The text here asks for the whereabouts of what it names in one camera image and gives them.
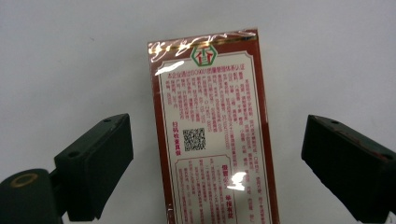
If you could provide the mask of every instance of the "green logo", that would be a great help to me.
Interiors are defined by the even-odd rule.
[[[215,61],[218,52],[209,45],[205,48],[195,47],[191,53],[191,58],[195,61],[198,66],[208,66],[212,65]]]

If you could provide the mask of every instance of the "white tabletop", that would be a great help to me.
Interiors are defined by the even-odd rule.
[[[281,223],[357,223],[301,160],[305,123],[337,119],[396,148],[395,11],[394,0],[0,0],[0,179],[52,171],[99,120],[129,113],[134,161],[94,223],[166,223],[147,43],[257,27]]]

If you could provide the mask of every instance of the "shiny plastic film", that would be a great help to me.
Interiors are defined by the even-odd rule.
[[[168,223],[279,223],[257,29],[148,57]]]

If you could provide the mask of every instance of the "red and white box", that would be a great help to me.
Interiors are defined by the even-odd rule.
[[[148,43],[170,224],[279,223],[256,29]]]

